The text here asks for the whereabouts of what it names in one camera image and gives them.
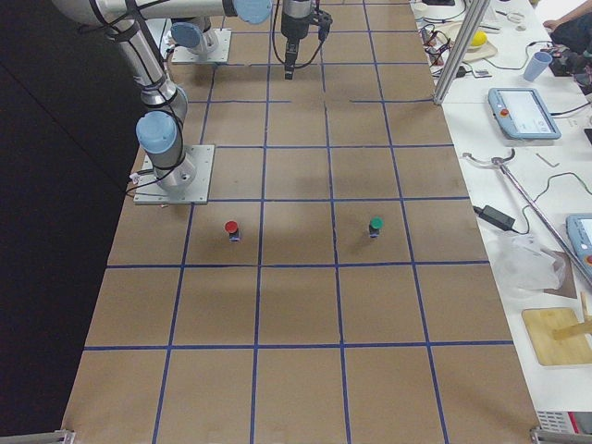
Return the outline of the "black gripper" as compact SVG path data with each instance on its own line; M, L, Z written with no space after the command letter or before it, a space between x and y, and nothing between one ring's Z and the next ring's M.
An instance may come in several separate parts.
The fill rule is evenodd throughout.
M282 2L281 33L287 39L284 78L292 80L295 71L295 55L300 41L309 30L311 2L306 0L286 0Z

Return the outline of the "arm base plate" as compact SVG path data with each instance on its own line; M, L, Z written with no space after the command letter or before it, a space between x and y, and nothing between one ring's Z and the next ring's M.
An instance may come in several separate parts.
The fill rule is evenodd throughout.
M166 178L154 183L152 161L146 154L142 168L149 171L139 178L136 204L206 204L215 157L214 145L185 145L183 162Z
M177 46L174 49L171 61L173 64L226 64L231 41L231 29L211 29L206 34L206 41L212 45L199 48L187 48Z

